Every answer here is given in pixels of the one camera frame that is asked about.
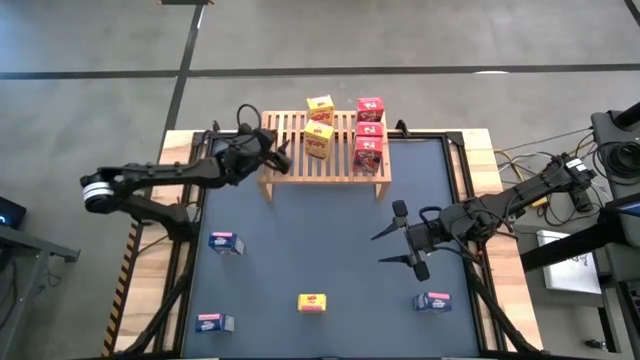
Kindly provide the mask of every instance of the wooden slatted rack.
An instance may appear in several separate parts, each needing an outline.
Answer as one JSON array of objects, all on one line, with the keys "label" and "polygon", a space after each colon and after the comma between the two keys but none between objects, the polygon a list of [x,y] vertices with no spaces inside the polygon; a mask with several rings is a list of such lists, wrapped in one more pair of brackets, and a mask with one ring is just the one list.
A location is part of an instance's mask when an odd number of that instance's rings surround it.
[{"label": "wooden slatted rack", "polygon": [[[265,111],[262,127],[277,130],[274,148],[289,140],[287,157],[292,161],[288,174],[264,167],[258,177],[262,193],[267,201],[273,200],[275,184],[369,184],[374,185],[375,196],[381,200],[391,184],[389,139],[385,131],[382,141],[382,163],[378,173],[365,174],[353,171],[353,137],[355,133],[355,111],[334,112],[334,138],[331,155],[325,160],[309,156],[304,152],[304,127],[307,123],[305,111]],[[382,125],[387,128],[386,119]]]}]

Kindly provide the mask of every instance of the gray floor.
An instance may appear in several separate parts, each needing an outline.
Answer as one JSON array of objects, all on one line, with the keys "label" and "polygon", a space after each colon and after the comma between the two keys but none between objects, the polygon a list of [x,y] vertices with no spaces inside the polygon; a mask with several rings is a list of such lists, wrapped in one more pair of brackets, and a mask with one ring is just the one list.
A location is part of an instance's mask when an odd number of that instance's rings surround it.
[{"label": "gray floor", "polygon": [[[177,69],[192,15],[192,6],[146,0],[1,0],[0,72]],[[220,0],[205,10],[192,68],[633,62],[640,28],[622,0]],[[99,353],[128,219],[86,213],[78,178],[101,165],[155,161],[174,84],[0,81],[0,195],[29,208],[27,231],[83,250],[73,266],[52,264],[64,281],[38,299],[22,358]],[[230,128],[243,102],[294,109],[326,93],[342,109],[381,95],[390,121],[489,128],[506,148],[632,105],[640,73],[191,79],[176,127],[217,119]],[[566,151],[580,138],[513,153]],[[540,222],[529,214],[522,223]],[[545,348],[607,357],[580,344],[601,336],[594,309],[534,303]]]}]

